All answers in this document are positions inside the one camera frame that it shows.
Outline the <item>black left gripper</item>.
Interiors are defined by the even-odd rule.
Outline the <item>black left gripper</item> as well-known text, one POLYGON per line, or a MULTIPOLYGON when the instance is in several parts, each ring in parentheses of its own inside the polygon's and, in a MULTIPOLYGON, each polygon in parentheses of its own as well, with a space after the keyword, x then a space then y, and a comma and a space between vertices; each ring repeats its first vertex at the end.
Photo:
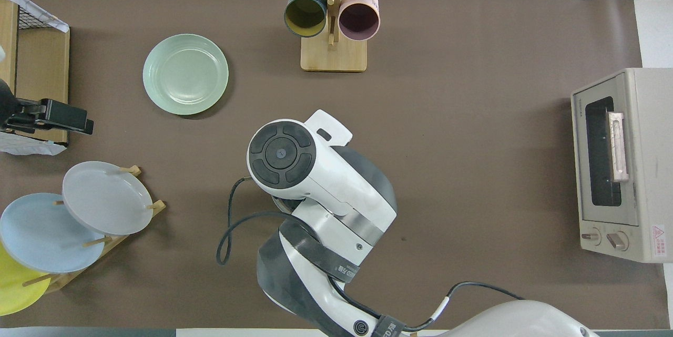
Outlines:
POLYGON ((39 101, 19 98, 3 105, 3 131, 29 134, 40 130, 62 129, 80 134, 93 134, 94 122, 87 119, 87 111, 51 98, 39 101))

